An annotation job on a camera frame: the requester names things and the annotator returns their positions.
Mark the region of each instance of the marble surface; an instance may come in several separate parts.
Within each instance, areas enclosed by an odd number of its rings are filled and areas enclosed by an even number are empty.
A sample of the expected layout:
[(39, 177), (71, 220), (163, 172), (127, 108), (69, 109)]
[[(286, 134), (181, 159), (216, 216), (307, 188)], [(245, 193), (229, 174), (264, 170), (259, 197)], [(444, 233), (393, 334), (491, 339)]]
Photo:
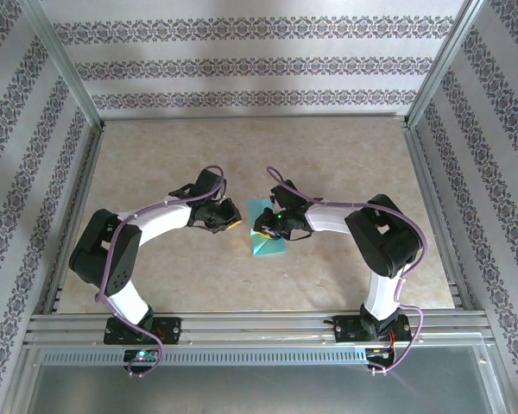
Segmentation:
[[(433, 233), (397, 120), (380, 117), (108, 122), (81, 228), (100, 208), (126, 211), (161, 200), (219, 164), (243, 215), (212, 235), (178, 229), (146, 243), (132, 280), (155, 311), (358, 309), (370, 270), (347, 235), (315, 233), (287, 252), (253, 257), (248, 200), (265, 198), (277, 167), (298, 189), (332, 201), (388, 194), (426, 232), (429, 255), (401, 301), (453, 307)], [(59, 312), (103, 312), (95, 289), (69, 271)]]

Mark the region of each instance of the patterned wallpaper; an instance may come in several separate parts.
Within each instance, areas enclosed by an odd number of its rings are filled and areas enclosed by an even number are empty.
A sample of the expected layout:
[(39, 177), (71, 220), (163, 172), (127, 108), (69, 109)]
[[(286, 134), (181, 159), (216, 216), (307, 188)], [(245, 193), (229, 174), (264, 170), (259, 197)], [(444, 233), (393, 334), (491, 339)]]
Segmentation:
[(405, 115), (461, 4), (42, 2), (106, 119)]
[(417, 126), (518, 400), (518, 0), (490, 0)]
[(18, 4), (0, 0), (0, 409), (65, 234), (89, 131)]

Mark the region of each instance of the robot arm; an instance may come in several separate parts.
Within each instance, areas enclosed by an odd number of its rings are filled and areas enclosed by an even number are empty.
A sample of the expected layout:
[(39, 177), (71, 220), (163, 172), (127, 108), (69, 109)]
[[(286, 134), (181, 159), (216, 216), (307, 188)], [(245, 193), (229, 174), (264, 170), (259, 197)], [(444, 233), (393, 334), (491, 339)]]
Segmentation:
[[(225, 189), (226, 181), (205, 169), (195, 184), (185, 185), (169, 193), (169, 197), (162, 201), (195, 198), (216, 188), (221, 180)], [(165, 208), (137, 216), (122, 228), (105, 288), (105, 296), (119, 315), (134, 325), (150, 330), (154, 313), (130, 281), (138, 248), (170, 230), (192, 227), (197, 222), (203, 222), (203, 227), (200, 227), (212, 233), (240, 223), (242, 218), (236, 205), (229, 198), (223, 198), (223, 195), (214, 194), (188, 203), (166, 203)], [(99, 289), (104, 277), (108, 243), (111, 242), (117, 226), (133, 213), (134, 211), (116, 214), (108, 210), (94, 213), (69, 260), (69, 267), (86, 283)]]
[[(295, 189), (290, 180), (285, 184)], [(305, 230), (309, 235), (315, 231), (351, 235), (371, 270), (369, 294), (361, 306), (361, 325), (372, 340), (385, 336), (398, 316), (395, 290), (400, 277), (414, 262), (421, 247), (418, 235), (401, 219), (379, 210), (308, 203), (281, 185), (271, 191), (271, 199), (282, 211), (274, 213), (272, 209), (265, 209), (257, 218), (254, 231), (286, 240), (293, 240), (291, 233), (295, 229)], [(372, 198), (369, 204), (400, 212), (389, 197), (382, 194)]]

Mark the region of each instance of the teal folded cloth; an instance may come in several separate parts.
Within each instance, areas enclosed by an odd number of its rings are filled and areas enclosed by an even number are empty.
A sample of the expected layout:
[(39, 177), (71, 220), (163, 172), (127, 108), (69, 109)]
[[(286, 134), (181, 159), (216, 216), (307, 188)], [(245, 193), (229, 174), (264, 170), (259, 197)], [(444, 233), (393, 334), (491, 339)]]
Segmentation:
[(248, 217), (250, 218), (251, 227), (251, 251), (254, 256), (264, 256), (265, 254), (282, 253), (286, 251), (285, 240), (272, 240), (253, 230), (256, 219), (263, 213), (265, 207), (273, 208), (273, 204), (269, 198), (248, 201)]

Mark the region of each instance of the purple cable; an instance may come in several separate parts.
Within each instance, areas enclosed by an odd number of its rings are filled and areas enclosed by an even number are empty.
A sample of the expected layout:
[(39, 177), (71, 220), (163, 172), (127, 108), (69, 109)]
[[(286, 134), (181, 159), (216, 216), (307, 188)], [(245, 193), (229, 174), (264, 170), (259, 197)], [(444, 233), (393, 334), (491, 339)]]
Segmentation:
[[(418, 236), (420, 238), (420, 245), (422, 247), (422, 253), (420, 254), (420, 258), (407, 271), (403, 272), (403, 274), (399, 278), (399, 282), (397, 283), (397, 287), (395, 288), (395, 294), (394, 294), (394, 301), (397, 304), (399, 304), (399, 297), (401, 295), (401, 289), (403, 287), (403, 283), (405, 282), (405, 278), (408, 276), (409, 273), (411, 273), (414, 269), (416, 269), (420, 265), (420, 263), (426, 257), (426, 253), (428, 250), (426, 236), (424, 235), (424, 232), (421, 230), (421, 228), (418, 226), (418, 224), (416, 224), (413, 220), (411, 220), (407, 216), (401, 214), (399, 211), (392, 210), (392, 209), (390, 209), (388, 207), (384, 207), (382, 205), (371, 204), (371, 203), (337, 203), (337, 202), (315, 200), (314, 198), (310, 198), (310, 197), (306, 196), (305, 194), (290, 187), (286, 183), (284, 183), (284, 178), (282, 177), (282, 174), (280, 174), (280, 172), (273, 166), (267, 167), (267, 173), (273, 179), (275, 179), (275, 181), (279, 185), (284, 187), (286, 190), (292, 192), (296, 196), (305, 199), (309, 203), (320, 204), (320, 205), (324, 205), (325, 207), (346, 207), (346, 208), (358, 208), (358, 209), (362, 209), (362, 208), (366, 207), (366, 208), (370, 208), (373, 210), (379, 210), (379, 211), (383, 211), (385, 213), (391, 214), (392, 216), (400, 218), (403, 222), (405, 222), (406, 224), (411, 226), (414, 229), (414, 231), (416, 231), (416, 233), (418, 234)], [(369, 362), (370, 365), (380, 368), (380, 371), (375, 371), (373, 369), (372, 373), (386, 373), (387, 371), (391, 371), (392, 369), (397, 367), (401, 363), (401, 361), (403, 361), (403, 359), (407, 356), (408, 352), (410, 351), (411, 347), (413, 346), (414, 341), (416, 341), (416, 339), (418, 338), (418, 335), (420, 334), (420, 330), (422, 329), (422, 324), (424, 323), (424, 313), (422, 312), (422, 309), (417, 306), (408, 306), (408, 305), (404, 305), (404, 304), (400, 304), (399, 307), (405, 311), (417, 311), (419, 313), (420, 321), (419, 321), (418, 327), (416, 328), (416, 332), (414, 332), (413, 338), (411, 339), (411, 342), (407, 345), (407, 347), (403, 351), (403, 354), (391, 366), (384, 367), (383, 365), (376, 364), (375, 362)]]
[[(208, 197), (216, 194), (221, 189), (221, 187), (223, 186), (224, 171), (223, 171), (223, 169), (220, 166), (207, 166), (204, 169), (205, 170), (210, 170), (212, 168), (218, 170), (219, 173), (220, 173), (220, 177), (221, 177), (221, 179), (219, 181), (219, 184), (216, 185), (214, 189), (212, 189), (211, 191), (209, 191), (209, 192), (207, 192), (205, 194), (202, 194), (201, 196), (191, 197), (191, 198), (184, 198), (184, 199), (181, 199), (181, 200), (163, 201), (161, 203), (152, 204), (152, 205), (149, 205), (148, 207), (144, 207), (144, 208), (142, 208), (140, 210), (137, 210), (134, 213), (132, 213), (131, 215), (129, 215), (127, 218), (125, 218), (122, 222), (119, 223), (119, 225), (117, 226), (117, 228), (113, 232), (113, 236), (111, 237), (110, 249), (108, 250), (107, 257), (105, 259), (104, 276), (102, 277), (102, 283), (100, 284), (99, 291), (96, 294), (96, 297), (94, 298), (94, 300), (96, 302), (101, 302), (102, 304), (104, 304), (105, 307), (113, 314), (113, 316), (116, 317), (117, 319), (119, 319), (122, 323), (130, 326), (132, 329), (140, 332), (141, 334), (144, 334), (144, 335), (150, 337), (151, 339), (156, 341), (157, 344), (159, 345), (159, 348), (158, 348), (159, 354), (157, 355), (157, 359), (155, 361), (155, 364), (152, 367), (150, 367), (148, 370), (144, 371), (143, 373), (139, 373), (138, 374), (139, 378), (142, 378), (142, 377), (148, 375), (149, 373), (154, 371), (159, 366), (159, 364), (161, 363), (161, 360), (163, 359), (163, 342), (161, 342), (161, 339), (159, 339), (157, 336), (155, 336), (151, 332), (148, 332), (147, 330), (142, 329), (138, 325), (133, 324), (131, 321), (129, 321), (123, 315), (120, 315), (118, 313), (117, 309), (115, 309), (115, 306), (113, 306), (113, 304), (111, 304), (111, 301), (108, 299), (108, 297), (105, 296), (105, 288), (106, 288), (107, 282), (108, 282), (108, 280), (110, 278), (111, 262), (113, 261), (113, 251), (115, 249), (115, 245), (117, 243), (117, 239), (118, 239), (119, 234), (121, 233), (121, 230), (123, 229), (123, 227), (126, 226), (128, 223), (130, 223), (132, 220), (136, 219), (138, 216), (141, 216), (142, 214), (149, 213), (150, 211), (153, 211), (153, 210), (158, 210), (158, 209), (161, 209), (161, 208), (165, 208), (165, 207), (167, 207), (169, 205), (187, 204), (187, 203), (191, 203), (191, 202), (194, 202), (194, 201), (199, 201), (199, 200), (202, 200), (204, 198), (208, 198)], [(130, 377), (132, 377), (132, 375), (134, 374), (131, 371), (131, 369), (130, 369), (131, 366), (132, 366), (132, 362), (128, 366), (128, 371), (129, 371), (129, 376)]]

